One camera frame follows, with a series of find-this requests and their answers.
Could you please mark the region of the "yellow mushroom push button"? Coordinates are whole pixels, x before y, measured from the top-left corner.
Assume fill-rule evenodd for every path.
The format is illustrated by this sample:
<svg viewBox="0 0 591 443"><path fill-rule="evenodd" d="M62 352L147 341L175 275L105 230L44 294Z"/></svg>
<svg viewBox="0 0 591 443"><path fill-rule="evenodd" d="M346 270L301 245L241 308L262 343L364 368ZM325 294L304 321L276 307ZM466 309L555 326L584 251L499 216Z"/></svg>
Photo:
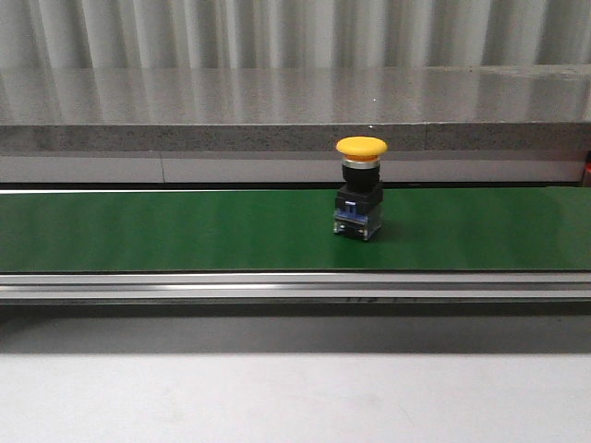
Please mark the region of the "yellow mushroom push button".
<svg viewBox="0 0 591 443"><path fill-rule="evenodd" d="M380 155L387 149L384 140L374 137L349 137L336 143L336 150L343 155L344 185L335 198L335 234L368 241L381 228Z"/></svg>

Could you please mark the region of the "grey stone counter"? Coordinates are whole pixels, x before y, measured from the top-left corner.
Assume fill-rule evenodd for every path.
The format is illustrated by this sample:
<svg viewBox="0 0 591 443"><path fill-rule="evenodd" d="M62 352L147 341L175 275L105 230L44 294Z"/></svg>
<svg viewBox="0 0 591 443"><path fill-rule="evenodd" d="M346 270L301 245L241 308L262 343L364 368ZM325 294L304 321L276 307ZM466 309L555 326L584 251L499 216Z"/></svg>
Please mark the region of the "grey stone counter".
<svg viewBox="0 0 591 443"><path fill-rule="evenodd" d="M336 142L388 143L390 184L581 184L588 66L65 68L1 74L3 186L341 180Z"/></svg>

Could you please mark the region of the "green conveyor belt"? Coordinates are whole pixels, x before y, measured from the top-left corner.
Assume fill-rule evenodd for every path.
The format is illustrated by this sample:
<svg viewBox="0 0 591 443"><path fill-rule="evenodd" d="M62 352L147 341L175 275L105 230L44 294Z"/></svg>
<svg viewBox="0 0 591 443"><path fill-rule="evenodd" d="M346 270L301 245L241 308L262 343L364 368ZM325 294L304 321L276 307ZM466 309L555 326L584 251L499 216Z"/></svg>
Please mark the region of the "green conveyor belt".
<svg viewBox="0 0 591 443"><path fill-rule="evenodd" d="M332 231L332 189L1 197L4 272L586 270L580 187L388 189L369 241Z"/></svg>

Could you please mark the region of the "red plastic bin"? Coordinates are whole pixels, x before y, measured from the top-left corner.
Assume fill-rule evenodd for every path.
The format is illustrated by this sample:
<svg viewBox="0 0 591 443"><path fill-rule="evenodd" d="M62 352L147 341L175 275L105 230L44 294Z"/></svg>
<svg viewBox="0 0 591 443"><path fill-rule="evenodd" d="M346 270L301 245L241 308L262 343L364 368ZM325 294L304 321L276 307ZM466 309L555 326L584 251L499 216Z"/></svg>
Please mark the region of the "red plastic bin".
<svg viewBox="0 0 591 443"><path fill-rule="evenodd" d="M583 171L583 176L581 179L581 186L583 187L590 187L591 186L591 152L587 153L585 158L585 166Z"/></svg>

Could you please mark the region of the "white pleated curtain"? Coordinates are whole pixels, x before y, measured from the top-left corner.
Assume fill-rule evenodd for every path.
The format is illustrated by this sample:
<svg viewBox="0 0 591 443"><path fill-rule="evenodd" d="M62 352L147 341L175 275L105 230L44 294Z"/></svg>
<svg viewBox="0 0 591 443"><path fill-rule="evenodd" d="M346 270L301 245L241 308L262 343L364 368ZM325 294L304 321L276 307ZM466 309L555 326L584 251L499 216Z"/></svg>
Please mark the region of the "white pleated curtain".
<svg viewBox="0 0 591 443"><path fill-rule="evenodd" d="M582 65L586 1L5 1L4 68Z"/></svg>

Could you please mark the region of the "aluminium conveyor frame rail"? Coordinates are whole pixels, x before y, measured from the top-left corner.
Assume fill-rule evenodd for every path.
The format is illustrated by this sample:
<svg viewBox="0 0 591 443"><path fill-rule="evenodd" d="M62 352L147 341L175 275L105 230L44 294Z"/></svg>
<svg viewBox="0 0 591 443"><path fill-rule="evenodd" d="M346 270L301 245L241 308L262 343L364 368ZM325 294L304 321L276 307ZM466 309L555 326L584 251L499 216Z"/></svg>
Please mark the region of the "aluminium conveyor frame rail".
<svg viewBox="0 0 591 443"><path fill-rule="evenodd" d="M587 315L590 274L173 272L6 274L1 310L57 315Z"/></svg>

